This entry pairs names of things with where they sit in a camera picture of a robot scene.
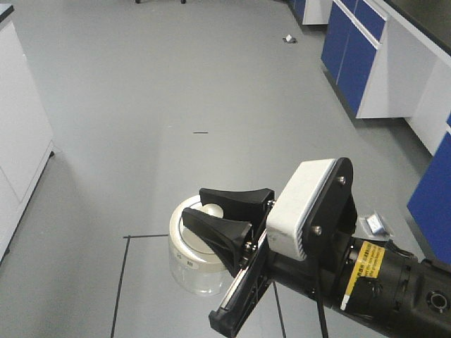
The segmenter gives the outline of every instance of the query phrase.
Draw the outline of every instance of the screw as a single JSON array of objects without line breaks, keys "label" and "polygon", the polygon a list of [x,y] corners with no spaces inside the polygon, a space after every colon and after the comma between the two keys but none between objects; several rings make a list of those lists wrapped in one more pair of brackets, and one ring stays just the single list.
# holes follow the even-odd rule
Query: screw
[{"label": "screw", "polygon": [[336,178],[337,182],[340,183],[340,185],[346,184],[346,177],[345,176],[339,176]]},{"label": "screw", "polygon": [[252,242],[246,242],[246,244],[245,244],[245,251],[246,252],[251,253],[251,252],[256,251],[256,249],[257,249],[256,244],[253,244]]},{"label": "screw", "polygon": [[316,236],[321,236],[321,234],[323,233],[323,228],[320,227],[319,225],[315,225],[315,226],[311,227],[311,231],[312,231]]}]

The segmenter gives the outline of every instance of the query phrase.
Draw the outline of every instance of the cabinet drawer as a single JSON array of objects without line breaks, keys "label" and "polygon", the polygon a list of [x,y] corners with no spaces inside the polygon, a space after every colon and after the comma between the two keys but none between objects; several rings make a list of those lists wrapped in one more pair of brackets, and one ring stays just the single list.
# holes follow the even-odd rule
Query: cabinet drawer
[{"label": "cabinet drawer", "polygon": [[387,15],[376,11],[365,0],[359,0],[355,9],[355,17],[376,40],[381,40]]},{"label": "cabinet drawer", "polygon": [[407,205],[437,258],[451,264],[451,135],[446,133]]}]

